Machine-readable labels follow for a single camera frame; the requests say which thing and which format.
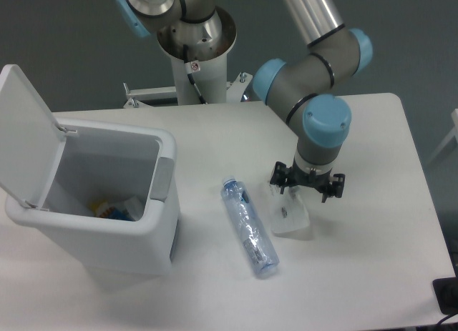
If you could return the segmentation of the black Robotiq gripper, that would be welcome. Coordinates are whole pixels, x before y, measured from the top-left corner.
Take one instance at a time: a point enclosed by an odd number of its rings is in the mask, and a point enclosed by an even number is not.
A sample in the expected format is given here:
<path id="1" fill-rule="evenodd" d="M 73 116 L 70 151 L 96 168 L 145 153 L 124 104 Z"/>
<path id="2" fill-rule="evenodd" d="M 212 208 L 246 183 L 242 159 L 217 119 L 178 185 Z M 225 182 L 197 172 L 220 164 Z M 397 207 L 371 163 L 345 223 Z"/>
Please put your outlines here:
<path id="1" fill-rule="evenodd" d="M 346 181 L 345 174 L 334 174 L 330 177 L 330 171 L 324 174 L 315 172 L 306 173 L 296 164 L 287 167 L 282 162 L 276 162 L 268 183 L 277 186 L 280 194 L 284 194 L 287 187 L 304 186 L 314 188 L 321 193 L 321 202 L 325 203 L 328 198 L 342 198 Z"/>

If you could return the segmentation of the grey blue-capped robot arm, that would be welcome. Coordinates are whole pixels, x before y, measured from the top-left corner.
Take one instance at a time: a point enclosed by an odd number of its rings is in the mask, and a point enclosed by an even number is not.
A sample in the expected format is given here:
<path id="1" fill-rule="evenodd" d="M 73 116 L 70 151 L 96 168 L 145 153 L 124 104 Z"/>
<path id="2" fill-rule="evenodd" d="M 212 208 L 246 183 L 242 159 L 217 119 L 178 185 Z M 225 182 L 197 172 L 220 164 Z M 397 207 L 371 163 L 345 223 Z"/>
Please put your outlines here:
<path id="1" fill-rule="evenodd" d="M 235 23 L 214 0 L 116 0 L 139 37 L 156 34 L 169 56 L 177 101 L 217 104 L 229 100 L 227 55 Z M 267 61 L 253 77 L 255 94 L 298 138 L 293 163 L 277 162 L 271 184 L 304 186 L 323 198 L 342 196 L 345 176 L 332 171 L 351 124 L 346 102 L 328 93 L 371 61 L 365 33 L 348 29 L 332 0 L 284 0 L 308 48 L 297 64 Z"/>

